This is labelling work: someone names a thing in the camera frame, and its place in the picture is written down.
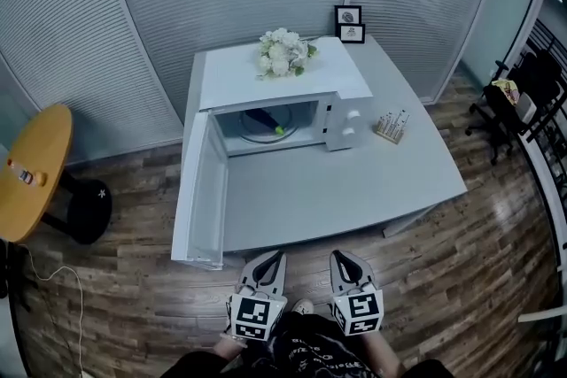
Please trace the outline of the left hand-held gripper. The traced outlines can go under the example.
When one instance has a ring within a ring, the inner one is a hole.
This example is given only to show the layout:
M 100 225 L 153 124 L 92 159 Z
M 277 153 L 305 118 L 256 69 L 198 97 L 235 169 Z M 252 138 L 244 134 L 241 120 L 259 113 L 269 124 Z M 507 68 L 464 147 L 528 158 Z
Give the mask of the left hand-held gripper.
M 282 251 L 265 252 L 245 265 L 239 281 L 244 287 L 229 299 L 231 336 L 255 341 L 270 338 L 288 303 L 283 297 L 286 269 L 287 256 Z

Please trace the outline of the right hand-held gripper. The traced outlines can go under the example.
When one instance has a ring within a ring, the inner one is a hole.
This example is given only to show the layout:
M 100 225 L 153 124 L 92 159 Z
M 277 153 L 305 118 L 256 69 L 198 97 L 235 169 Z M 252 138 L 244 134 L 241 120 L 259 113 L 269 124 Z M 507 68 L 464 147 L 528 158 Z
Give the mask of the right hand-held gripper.
M 351 252 L 334 250 L 330 254 L 330 280 L 334 293 L 343 293 L 347 286 L 362 286 L 332 298 L 331 312 L 342 333 L 358 336 L 377 332 L 384 318 L 384 297 L 372 283 L 369 263 Z

